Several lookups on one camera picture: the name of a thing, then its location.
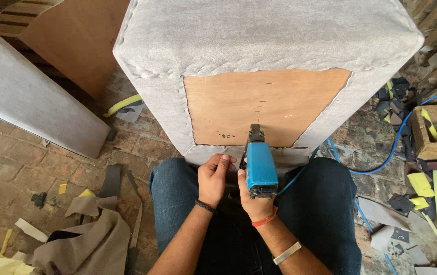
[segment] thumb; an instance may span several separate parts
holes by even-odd
[[[217,169],[215,170],[215,174],[219,177],[223,177],[225,179],[225,174],[229,170],[229,160],[230,156],[223,154],[218,161]]]
[[[246,171],[239,169],[237,171],[237,183],[239,184],[240,197],[250,198],[249,190],[247,189],[246,183]]]

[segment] red thread bracelet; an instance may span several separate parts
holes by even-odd
[[[258,226],[261,226],[261,225],[263,225],[265,223],[270,222],[271,220],[273,220],[276,217],[276,212],[277,211],[278,211],[278,208],[275,205],[273,205],[273,215],[271,215],[269,217],[266,217],[266,218],[264,218],[264,219],[262,219],[260,221],[252,222],[252,226],[253,227],[258,227]]]

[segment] jeans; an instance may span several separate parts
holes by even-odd
[[[149,188],[161,254],[198,198],[197,170],[184,159],[167,159],[151,173]],[[360,273],[352,205],[356,190],[346,167],[333,159],[314,158],[275,201],[286,227],[334,274]],[[281,274],[245,211],[230,204],[232,200],[222,200],[210,221],[196,274]]]

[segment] plywood sheet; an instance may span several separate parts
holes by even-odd
[[[332,68],[185,76],[195,143],[245,145],[251,124],[259,123],[271,147],[291,147],[350,74]]]

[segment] black bracelet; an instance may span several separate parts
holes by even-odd
[[[199,199],[196,199],[196,200],[195,200],[195,204],[198,205],[199,207],[201,207],[201,208],[207,210],[207,211],[210,211],[211,213],[215,213],[215,209],[211,208],[208,204],[202,202],[202,201],[199,200]]]

